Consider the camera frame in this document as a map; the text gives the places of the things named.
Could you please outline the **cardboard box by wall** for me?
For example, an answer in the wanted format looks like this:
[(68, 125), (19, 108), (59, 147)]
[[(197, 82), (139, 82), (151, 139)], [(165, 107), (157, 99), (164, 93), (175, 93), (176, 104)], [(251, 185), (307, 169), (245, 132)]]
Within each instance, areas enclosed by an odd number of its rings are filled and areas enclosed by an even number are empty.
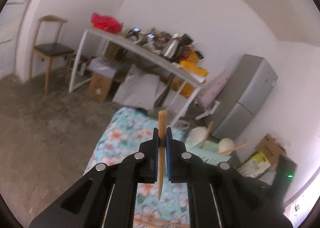
[(261, 142), (257, 144), (255, 150), (263, 152), (271, 166), (277, 164), (280, 155), (286, 155), (282, 147), (269, 134), (266, 134)]

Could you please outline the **white ladle spoon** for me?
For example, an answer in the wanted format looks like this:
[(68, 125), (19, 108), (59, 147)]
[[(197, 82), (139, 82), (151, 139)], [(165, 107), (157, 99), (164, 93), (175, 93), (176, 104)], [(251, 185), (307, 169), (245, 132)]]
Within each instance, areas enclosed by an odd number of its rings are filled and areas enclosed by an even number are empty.
[(224, 138), (219, 142), (219, 154), (228, 155), (235, 148), (235, 143), (232, 139)]

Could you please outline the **yellow bag on table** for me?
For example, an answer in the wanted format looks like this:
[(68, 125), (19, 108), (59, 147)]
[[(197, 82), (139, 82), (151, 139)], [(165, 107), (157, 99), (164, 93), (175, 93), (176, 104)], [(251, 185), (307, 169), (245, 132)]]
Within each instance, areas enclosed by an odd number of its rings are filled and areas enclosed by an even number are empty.
[(208, 75), (208, 71), (197, 65), (199, 60), (198, 54), (193, 51), (189, 54), (188, 58), (181, 58), (179, 60), (179, 64), (199, 76), (206, 77)]

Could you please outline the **white pillow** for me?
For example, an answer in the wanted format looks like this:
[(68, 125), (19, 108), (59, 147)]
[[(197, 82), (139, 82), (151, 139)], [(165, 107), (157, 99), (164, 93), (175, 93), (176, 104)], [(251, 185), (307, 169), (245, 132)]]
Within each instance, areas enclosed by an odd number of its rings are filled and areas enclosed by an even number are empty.
[(159, 75), (145, 73), (132, 64), (112, 101), (123, 106), (150, 110), (165, 88), (166, 84), (160, 80)]

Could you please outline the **floral blue tablecloth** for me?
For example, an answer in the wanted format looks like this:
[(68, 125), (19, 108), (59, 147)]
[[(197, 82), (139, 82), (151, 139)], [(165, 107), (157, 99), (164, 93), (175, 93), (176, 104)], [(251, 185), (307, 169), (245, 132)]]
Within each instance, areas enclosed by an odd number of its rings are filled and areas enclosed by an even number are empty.
[[(100, 162), (108, 166), (121, 163), (127, 156), (137, 152), (142, 142), (152, 139), (157, 126), (157, 120), (136, 109), (120, 108), (95, 146), (86, 171)], [(173, 184), (165, 178), (160, 200), (157, 192), (157, 184), (138, 184), (135, 218), (189, 225), (187, 185)], [(148, 227), (137, 223), (133, 225)]]

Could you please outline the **wooden chair black seat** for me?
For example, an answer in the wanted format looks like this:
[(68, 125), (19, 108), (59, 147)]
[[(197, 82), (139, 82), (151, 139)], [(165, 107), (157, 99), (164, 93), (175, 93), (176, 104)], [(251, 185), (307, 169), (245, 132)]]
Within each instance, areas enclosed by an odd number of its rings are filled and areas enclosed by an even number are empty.
[[(59, 27), (57, 28), (57, 32), (55, 34), (55, 39), (52, 43), (46, 43), (46, 44), (37, 44), (37, 37), (39, 35), (40, 27), (41, 24), (45, 23), (59, 23)], [(69, 78), (69, 71), (71, 68), (71, 61), (72, 61), (72, 56), (75, 52), (74, 49), (58, 43), (61, 30), (64, 24), (66, 24), (68, 20), (55, 16), (55, 15), (45, 15), (43, 17), (40, 17), (38, 20), (34, 40), (33, 40), (33, 47), (31, 49), (30, 53), (30, 62), (29, 62), (29, 81), (32, 80), (33, 78), (33, 59), (34, 55), (38, 55), (41, 60), (47, 61), (47, 69), (45, 73), (45, 82), (44, 82), (44, 95), (48, 95), (48, 90), (49, 90), (49, 77), (50, 77), (50, 72), (52, 70), (52, 63), (55, 59), (57, 58), (63, 58), (67, 62), (66, 66), (66, 75), (65, 75), (65, 82), (67, 82)]]

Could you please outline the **mint green utensil holder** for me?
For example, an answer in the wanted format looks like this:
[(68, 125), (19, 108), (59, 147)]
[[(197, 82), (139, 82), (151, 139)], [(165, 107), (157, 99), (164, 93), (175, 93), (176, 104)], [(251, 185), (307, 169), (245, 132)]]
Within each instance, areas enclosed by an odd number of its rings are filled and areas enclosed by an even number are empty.
[(227, 162), (231, 159), (230, 155), (220, 155), (219, 154), (219, 145), (215, 142), (207, 140), (203, 146), (200, 148), (200, 143), (192, 145), (190, 142), (185, 143), (186, 150), (199, 158), (203, 162), (217, 166), (221, 162)]

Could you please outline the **brown cardboard box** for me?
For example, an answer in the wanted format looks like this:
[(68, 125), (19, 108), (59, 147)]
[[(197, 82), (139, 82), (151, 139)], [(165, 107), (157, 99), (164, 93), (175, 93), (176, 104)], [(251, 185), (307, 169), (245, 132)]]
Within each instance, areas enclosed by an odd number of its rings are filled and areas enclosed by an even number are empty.
[(112, 82), (112, 78), (94, 72), (87, 91), (88, 97), (95, 102), (103, 103), (108, 96)]

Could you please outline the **pink rolled mat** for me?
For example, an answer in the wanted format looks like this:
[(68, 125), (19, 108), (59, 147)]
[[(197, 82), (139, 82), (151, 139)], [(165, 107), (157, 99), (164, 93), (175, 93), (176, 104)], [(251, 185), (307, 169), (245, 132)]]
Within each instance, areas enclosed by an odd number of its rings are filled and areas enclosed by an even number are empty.
[(212, 101), (225, 87), (230, 78), (230, 75), (231, 74), (228, 70), (224, 70), (201, 90), (201, 92), (199, 93), (199, 98), (205, 108), (212, 103)]

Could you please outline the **white side table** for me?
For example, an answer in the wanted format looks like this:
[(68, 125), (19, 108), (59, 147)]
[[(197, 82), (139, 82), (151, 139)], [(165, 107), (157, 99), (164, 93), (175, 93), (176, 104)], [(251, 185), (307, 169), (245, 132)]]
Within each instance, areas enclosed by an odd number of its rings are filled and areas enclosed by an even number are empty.
[(157, 55), (157, 54), (135, 44), (134, 42), (124, 38), (120, 34), (112, 34), (112, 33), (102, 31), (102, 30), (98, 30), (96, 28), (87, 28), (84, 30), (84, 33), (83, 33), (82, 38), (80, 40), (78, 50), (76, 52), (76, 57), (75, 57), (74, 65), (72, 68), (71, 79), (69, 82), (68, 92), (70, 92), (70, 93), (73, 92), (75, 89), (80, 88), (81, 86), (83, 86), (87, 82), (89, 82), (89, 80), (83, 80), (82, 82), (76, 83), (75, 77), (76, 77), (76, 69), (78, 68), (80, 56), (82, 55), (82, 51), (84, 49), (84, 44), (85, 44), (86, 38), (90, 34), (93, 34), (93, 35), (101, 38), (103, 49), (98, 53), (99, 56), (102, 56), (105, 53), (109, 43), (115, 43), (115, 44), (119, 45), (120, 47), (124, 48), (125, 50), (133, 53), (137, 58), (139, 57), (139, 58), (143, 58), (145, 60), (148, 60), (150, 63), (152, 63), (156, 67), (160, 67), (163, 70), (166, 70), (167, 72), (169, 72), (174, 77), (178, 77), (178, 78), (182, 79), (183, 84), (180, 86), (176, 95), (169, 103), (170, 105), (173, 105), (176, 98), (178, 98), (179, 93), (181, 92), (181, 90), (184, 88), (184, 86), (187, 83), (189, 83), (195, 87), (194, 91), (189, 96), (189, 98), (187, 99), (184, 106), (181, 108), (181, 110), (179, 112), (177, 112), (175, 114), (175, 117), (169, 123), (170, 126), (174, 126), (177, 123), (177, 121), (187, 112), (187, 109), (188, 109), (189, 105), (191, 104), (192, 100), (199, 93), (200, 89), (204, 85), (204, 82), (206, 81), (206, 79), (204, 77), (197, 76), (195, 73), (191, 72), (190, 70), (186, 69), (185, 67), (182, 67), (178, 63), (169, 62), (168, 60), (166, 60), (162, 56)]

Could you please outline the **white door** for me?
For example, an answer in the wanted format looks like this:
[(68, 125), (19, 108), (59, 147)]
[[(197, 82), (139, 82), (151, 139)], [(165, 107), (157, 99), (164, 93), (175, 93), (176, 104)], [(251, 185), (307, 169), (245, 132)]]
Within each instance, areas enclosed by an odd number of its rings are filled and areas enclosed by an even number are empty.
[(8, 0), (1, 11), (0, 78), (15, 73), (21, 24), (30, 0)]

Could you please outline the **grey refrigerator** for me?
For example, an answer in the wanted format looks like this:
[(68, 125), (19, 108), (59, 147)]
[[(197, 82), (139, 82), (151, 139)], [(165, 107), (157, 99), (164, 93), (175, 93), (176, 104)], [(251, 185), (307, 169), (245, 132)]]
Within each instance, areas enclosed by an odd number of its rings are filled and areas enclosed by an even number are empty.
[(269, 62), (258, 56), (243, 55), (222, 91), (217, 109), (210, 118), (216, 139), (236, 140), (266, 102), (278, 77)]

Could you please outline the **steel electric kettle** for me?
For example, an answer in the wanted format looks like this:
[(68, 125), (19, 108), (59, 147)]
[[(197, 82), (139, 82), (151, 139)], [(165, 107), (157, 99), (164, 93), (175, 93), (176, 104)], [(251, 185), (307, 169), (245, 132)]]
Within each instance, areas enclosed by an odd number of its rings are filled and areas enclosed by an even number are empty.
[(180, 38), (178, 34), (173, 35), (173, 37), (164, 45), (162, 49), (162, 56), (167, 59), (171, 59), (180, 43)]

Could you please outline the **red plastic bag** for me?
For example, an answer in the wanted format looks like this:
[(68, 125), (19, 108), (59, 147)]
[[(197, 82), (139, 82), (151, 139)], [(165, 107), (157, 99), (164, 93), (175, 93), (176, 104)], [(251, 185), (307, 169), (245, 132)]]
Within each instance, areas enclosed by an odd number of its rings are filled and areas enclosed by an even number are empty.
[(123, 28), (122, 24), (115, 18), (108, 15), (100, 15), (97, 12), (91, 15), (91, 24), (94, 28), (113, 34), (120, 33)]

